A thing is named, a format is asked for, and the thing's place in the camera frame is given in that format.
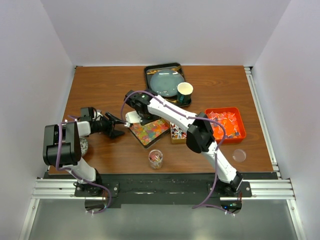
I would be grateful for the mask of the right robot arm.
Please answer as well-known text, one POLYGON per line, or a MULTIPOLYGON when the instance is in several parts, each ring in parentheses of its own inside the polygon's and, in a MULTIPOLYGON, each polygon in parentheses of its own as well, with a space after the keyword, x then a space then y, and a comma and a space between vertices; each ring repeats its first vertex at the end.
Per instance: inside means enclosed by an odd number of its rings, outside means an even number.
POLYGON ((157 116, 163 118, 186 132, 187 147, 202 154, 214 167, 218 189, 233 197, 241 190, 243 176, 227 160, 214 138, 211 126, 213 120, 204 112, 199 114, 186 111, 151 90, 129 91, 124 103, 133 108, 138 116, 157 116))

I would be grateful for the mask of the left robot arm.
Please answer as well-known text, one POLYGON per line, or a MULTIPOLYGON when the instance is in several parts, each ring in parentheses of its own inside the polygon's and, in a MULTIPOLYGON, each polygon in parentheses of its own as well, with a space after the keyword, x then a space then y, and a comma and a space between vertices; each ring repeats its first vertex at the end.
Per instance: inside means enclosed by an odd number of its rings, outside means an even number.
POLYGON ((44 128, 43 161, 57 171, 66 171, 75 179, 77 190, 90 196, 101 196, 107 193, 98 171, 83 158, 81 137, 95 133, 103 133, 114 139, 124 134, 116 130, 116 125, 129 127, 131 124, 106 112, 102 114, 94 107, 80 109, 80 117, 74 121, 47 125, 44 128))

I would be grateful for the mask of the clear glass jar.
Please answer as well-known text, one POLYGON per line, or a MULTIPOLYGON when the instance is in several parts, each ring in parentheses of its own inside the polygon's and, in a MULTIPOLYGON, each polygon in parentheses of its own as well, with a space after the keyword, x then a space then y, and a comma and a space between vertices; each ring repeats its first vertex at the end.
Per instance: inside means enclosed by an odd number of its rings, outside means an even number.
POLYGON ((148 160, 152 169, 160 169, 163 164, 163 153, 160 150, 153 149, 149 152, 148 160))

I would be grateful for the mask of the orange tray of lollipops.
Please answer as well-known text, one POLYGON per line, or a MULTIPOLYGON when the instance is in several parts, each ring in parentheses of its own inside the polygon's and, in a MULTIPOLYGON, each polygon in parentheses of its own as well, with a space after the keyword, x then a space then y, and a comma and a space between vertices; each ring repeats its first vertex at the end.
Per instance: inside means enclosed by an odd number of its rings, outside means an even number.
POLYGON ((238 108, 207 108, 205 114, 224 127, 226 137, 223 144, 238 144, 246 138, 247 133, 238 108))

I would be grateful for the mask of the gold tin of gummy candies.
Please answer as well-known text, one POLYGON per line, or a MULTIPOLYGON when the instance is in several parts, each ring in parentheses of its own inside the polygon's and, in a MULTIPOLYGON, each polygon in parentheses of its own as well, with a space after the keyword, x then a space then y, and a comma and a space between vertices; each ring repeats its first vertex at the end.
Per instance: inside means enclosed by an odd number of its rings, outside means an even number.
POLYGON ((164 119, 161 118, 145 125, 133 123, 129 130, 140 142, 143 148, 147 149, 157 142, 162 135, 168 133, 170 126, 164 119))

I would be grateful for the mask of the clear round jar lid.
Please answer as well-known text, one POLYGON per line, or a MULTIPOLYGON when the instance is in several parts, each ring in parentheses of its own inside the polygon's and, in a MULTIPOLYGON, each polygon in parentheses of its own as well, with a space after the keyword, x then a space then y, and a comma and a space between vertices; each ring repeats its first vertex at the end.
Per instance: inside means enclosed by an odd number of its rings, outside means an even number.
POLYGON ((247 154, 244 150, 242 149, 236 149, 234 150, 233 154, 232 154, 232 158, 238 162, 238 163, 242 163, 246 160, 247 158, 247 154))

